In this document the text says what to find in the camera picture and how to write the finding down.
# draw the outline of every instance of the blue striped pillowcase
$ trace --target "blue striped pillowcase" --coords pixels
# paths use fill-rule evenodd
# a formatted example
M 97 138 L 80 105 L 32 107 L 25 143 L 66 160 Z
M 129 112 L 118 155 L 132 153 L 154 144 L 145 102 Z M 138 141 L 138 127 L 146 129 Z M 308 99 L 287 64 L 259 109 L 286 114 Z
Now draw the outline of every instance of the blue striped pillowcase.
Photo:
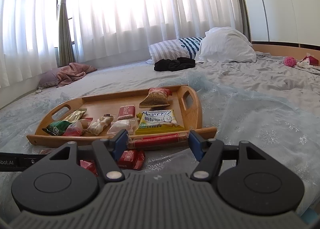
M 178 57 L 194 59 L 202 39 L 202 37 L 189 37 L 152 44 L 149 46 L 152 62 L 156 63 L 161 59 L 174 60 Z

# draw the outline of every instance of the white curtain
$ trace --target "white curtain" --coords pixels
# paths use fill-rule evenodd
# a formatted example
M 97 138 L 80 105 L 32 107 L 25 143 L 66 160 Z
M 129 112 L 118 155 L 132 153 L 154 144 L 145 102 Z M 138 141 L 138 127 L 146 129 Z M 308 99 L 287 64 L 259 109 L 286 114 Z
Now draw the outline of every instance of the white curtain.
M 0 0 L 0 88 L 57 67 L 56 0 Z
M 84 62 L 212 27 L 242 31 L 239 0 L 72 0 L 76 58 Z

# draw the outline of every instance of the red snack wrapper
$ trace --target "red snack wrapper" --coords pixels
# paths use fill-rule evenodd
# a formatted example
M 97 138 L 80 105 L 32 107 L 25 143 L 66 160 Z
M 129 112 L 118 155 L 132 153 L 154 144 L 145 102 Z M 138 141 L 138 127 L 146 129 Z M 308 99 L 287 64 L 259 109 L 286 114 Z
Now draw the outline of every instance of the red snack wrapper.
M 126 150 L 118 160 L 118 166 L 127 169 L 140 169 L 144 160 L 145 154 L 143 150 Z
M 137 162 L 133 169 L 140 170 L 142 168 L 142 165 L 145 159 L 146 159 L 146 156 L 144 154 L 144 151 L 143 150 L 138 151 Z
M 177 142 L 186 141 L 188 139 L 188 133 L 175 133 L 171 135 L 153 136 L 142 139 L 135 139 L 129 141 L 128 148 L 145 148 L 153 146 L 161 146 L 166 144 L 172 144 Z
M 310 60 L 310 65 L 319 66 L 319 61 L 318 61 L 318 59 L 314 58 L 314 57 L 311 56 L 310 54 L 307 54 L 306 57 L 305 57 L 303 60 L 305 60 L 305 59 L 307 59 L 307 58 L 309 58 L 309 60 Z
M 95 176 L 98 176 L 96 165 L 93 161 L 80 160 L 80 166 L 91 171 Z
M 136 109 L 134 105 L 121 106 L 119 110 L 118 120 L 134 118 Z
M 166 88 L 150 88 L 149 89 L 149 93 L 152 93 L 152 92 L 162 92 L 162 93 L 165 93 L 167 95 L 167 97 L 169 95 L 172 95 L 172 91 L 170 91 L 169 89 L 166 89 Z

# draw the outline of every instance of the tray handle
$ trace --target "tray handle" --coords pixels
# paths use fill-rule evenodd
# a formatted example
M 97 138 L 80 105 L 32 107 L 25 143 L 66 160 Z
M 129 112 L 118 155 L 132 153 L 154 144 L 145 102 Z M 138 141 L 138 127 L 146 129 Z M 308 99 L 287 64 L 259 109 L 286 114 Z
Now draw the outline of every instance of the tray handle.
M 186 99 L 191 96 L 193 102 L 188 107 Z M 202 108 L 198 95 L 193 88 L 181 86 L 178 90 L 178 98 L 183 119 L 183 125 L 186 130 L 202 128 Z
M 56 114 L 58 111 L 60 111 L 61 109 L 63 109 L 64 107 L 67 107 L 69 109 L 69 111 L 67 113 L 65 113 L 63 115 L 64 116 L 68 116 L 69 114 L 71 114 L 72 112 L 74 112 L 76 109 L 78 109 L 79 107 L 81 107 L 81 105 L 83 104 L 82 98 L 76 98 L 64 103 L 61 103 L 60 105 L 56 106 L 55 108 L 53 108 L 40 122 L 40 124 L 38 125 L 38 128 L 36 130 L 36 135 L 44 135 L 44 131 L 42 131 L 42 128 L 45 128 L 47 125 L 49 125 L 51 122 L 54 122 L 54 119 L 52 118 L 52 116 L 54 114 Z

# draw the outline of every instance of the white wardrobe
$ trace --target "white wardrobe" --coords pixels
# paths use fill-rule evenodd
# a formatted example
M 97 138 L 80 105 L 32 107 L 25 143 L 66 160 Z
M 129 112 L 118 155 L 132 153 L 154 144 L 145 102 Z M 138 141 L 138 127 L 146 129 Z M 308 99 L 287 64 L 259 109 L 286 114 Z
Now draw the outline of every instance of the white wardrobe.
M 320 0 L 245 0 L 252 41 L 320 46 Z

